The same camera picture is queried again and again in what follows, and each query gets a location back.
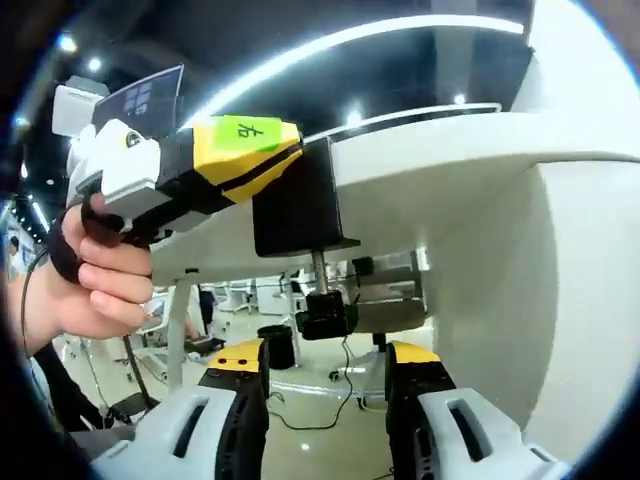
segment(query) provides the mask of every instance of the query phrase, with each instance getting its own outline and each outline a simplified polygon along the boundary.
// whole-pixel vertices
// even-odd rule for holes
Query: desk
[[[636,124],[607,115],[565,115],[453,117],[333,146],[344,232],[362,245],[327,260],[425,247],[436,352],[457,384],[533,433],[566,418],[578,424],[584,412],[598,411],[590,422],[600,427],[609,411],[589,394],[585,372],[606,371],[621,391],[637,368],[640,298],[629,286],[640,282],[632,253],[640,244],[640,136]],[[181,285],[311,263],[306,255],[258,258],[250,202],[156,245],[153,260],[154,282],[176,284],[176,298]],[[171,317],[178,354],[183,319],[184,310]],[[603,319],[616,340],[594,357],[593,345],[605,345],[589,326]],[[567,405],[577,397],[590,408]]]

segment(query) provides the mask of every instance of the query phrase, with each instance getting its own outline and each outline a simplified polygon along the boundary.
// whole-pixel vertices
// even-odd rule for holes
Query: wrist
[[[56,300],[48,281],[47,266],[36,269],[27,286],[22,323],[22,298],[26,275],[21,275],[9,285],[10,322],[18,348],[32,355],[62,333],[57,321]]]

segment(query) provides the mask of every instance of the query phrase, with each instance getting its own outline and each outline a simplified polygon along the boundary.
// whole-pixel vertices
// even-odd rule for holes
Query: white table leg
[[[300,336],[298,334],[298,325],[296,324],[296,306],[293,300],[293,289],[291,288],[291,274],[285,273],[284,276],[284,293],[287,297],[287,303],[289,305],[289,326],[291,327],[291,339],[293,340],[293,357],[296,362],[296,366],[301,365],[302,356],[300,353]]]
[[[165,315],[169,315],[169,333],[167,338],[167,380],[169,391],[182,387],[182,359],[184,357],[184,325],[189,304],[191,285],[179,280],[173,292],[169,293],[169,308],[165,305]]]

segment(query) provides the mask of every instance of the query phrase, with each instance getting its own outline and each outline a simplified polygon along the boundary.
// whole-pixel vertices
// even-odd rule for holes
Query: ceiling light
[[[33,210],[36,212],[36,215],[38,216],[40,223],[44,227],[44,231],[49,233],[49,223],[47,222],[47,219],[45,218],[44,213],[42,213],[42,209],[40,208],[40,205],[38,205],[38,202],[33,202],[31,205],[33,205]]]
[[[78,49],[78,45],[72,37],[62,34],[58,37],[58,48],[64,52],[73,53]]]
[[[29,120],[25,117],[16,117],[14,120],[16,127],[27,127],[30,125]]]
[[[524,32],[524,26],[520,23],[478,15],[416,15],[390,18],[347,28],[288,50],[242,75],[230,85],[218,91],[206,105],[189,118],[181,129],[191,127],[194,122],[219,113],[225,106],[259,83],[274,77],[308,57],[336,45],[380,33],[425,27],[473,27],[518,35],[522,35]]]
[[[415,115],[424,115],[430,113],[437,112],[455,112],[459,110],[480,110],[480,109],[492,109],[494,112],[499,113],[502,111],[502,105],[499,103],[467,103],[466,105],[434,105],[432,107],[420,107],[420,108],[412,108],[410,110],[401,110],[399,112],[391,112],[385,113],[384,115],[378,115],[377,117],[369,117],[360,121],[356,126],[364,127],[365,125],[374,125],[381,122],[386,122],[388,120],[395,120],[398,118],[406,118],[412,117]],[[341,132],[345,132],[347,130],[351,130],[354,128],[352,125],[340,125],[339,127],[330,128],[329,130],[325,130],[323,132],[314,133],[313,135],[309,135],[308,137],[304,137],[304,144],[309,145],[310,143],[316,142],[321,138],[330,137],[332,135],[336,135]]]
[[[362,114],[359,110],[353,109],[347,115],[347,125],[350,127],[356,126],[362,121]]]
[[[92,72],[97,72],[100,70],[100,67],[102,67],[102,61],[97,57],[93,57],[89,60],[89,63],[87,63],[87,68]]]

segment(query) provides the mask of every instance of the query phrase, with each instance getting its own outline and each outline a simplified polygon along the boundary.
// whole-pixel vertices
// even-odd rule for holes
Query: black ceiling
[[[102,82],[113,92],[182,63],[180,122],[256,65],[329,33],[430,13],[512,20],[524,25],[526,31],[531,2],[88,2],[66,29],[78,50],[73,54],[52,51],[51,58],[42,62],[40,78],[34,78],[31,95],[25,97],[32,126],[26,129],[20,150],[29,176],[21,185],[18,216],[39,225],[26,198],[29,194],[43,206],[49,220],[64,207],[69,139],[51,133],[51,115],[55,87],[71,75]],[[480,29],[450,30],[453,32],[444,34],[436,33],[443,32],[442,28],[401,30],[338,45],[249,90],[220,113],[279,116],[297,123],[304,134],[313,134],[344,124],[354,106],[371,117],[451,104],[456,93],[463,93],[468,103],[498,102],[508,110],[531,55],[524,37]],[[92,73],[86,63],[94,56],[102,60],[102,68]]]

